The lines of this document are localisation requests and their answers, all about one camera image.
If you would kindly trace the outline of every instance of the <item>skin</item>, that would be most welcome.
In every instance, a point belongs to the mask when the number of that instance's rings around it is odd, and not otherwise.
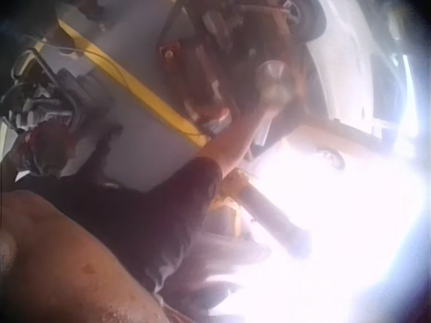
[[[251,112],[198,155],[216,161],[226,176],[261,122],[279,110]],[[12,151],[1,164],[4,188],[14,178],[13,159]],[[1,296],[19,322],[167,322],[151,295],[82,227],[31,192],[1,197]]]

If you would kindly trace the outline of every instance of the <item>car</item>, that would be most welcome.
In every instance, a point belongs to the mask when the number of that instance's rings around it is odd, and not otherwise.
[[[321,87],[320,97],[312,87],[308,111],[394,145],[406,109],[414,109],[414,92],[405,47],[395,39],[393,6],[372,0],[287,0],[281,5],[296,18],[286,18],[292,36],[306,42],[313,65],[308,80],[318,79]]]

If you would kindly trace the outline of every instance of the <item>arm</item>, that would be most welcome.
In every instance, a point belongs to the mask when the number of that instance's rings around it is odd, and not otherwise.
[[[199,157],[207,157],[217,162],[223,177],[228,175],[243,159],[248,151],[256,130],[267,119],[276,113],[270,109],[256,109],[233,122],[225,131],[209,141],[198,153]]]

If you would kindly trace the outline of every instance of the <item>garage floor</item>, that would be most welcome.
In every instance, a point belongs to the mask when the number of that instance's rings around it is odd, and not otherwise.
[[[59,17],[83,37],[136,77],[148,89],[169,103],[156,61],[156,38],[172,6],[169,0],[100,1],[106,8],[108,31],[101,33],[98,26],[69,5],[58,8]],[[172,39],[192,32],[187,17],[182,15],[172,31]],[[72,60],[59,55],[49,46],[42,56],[57,71],[65,67],[75,76],[93,73],[106,85],[114,100],[110,120],[124,126],[123,134],[112,143],[105,169],[107,176],[125,186],[149,190],[167,179],[194,154],[196,148],[186,138],[162,124],[129,90],[101,72],[86,57]],[[84,139],[78,145],[77,157],[67,166],[73,173],[89,156],[94,141]]]

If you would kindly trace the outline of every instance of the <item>white car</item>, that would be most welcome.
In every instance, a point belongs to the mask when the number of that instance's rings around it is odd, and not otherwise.
[[[388,25],[370,24],[379,18],[367,12],[373,2],[287,0],[281,4],[292,8],[296,16],[290,21],[292,34],[307,41],[320,80],[325,102],[316,106],[319,101],[311,100],[311,110],[323,110],[331,120],[394,143],[406,105],[412,103],[413,94],[407,90],[411,76]]]

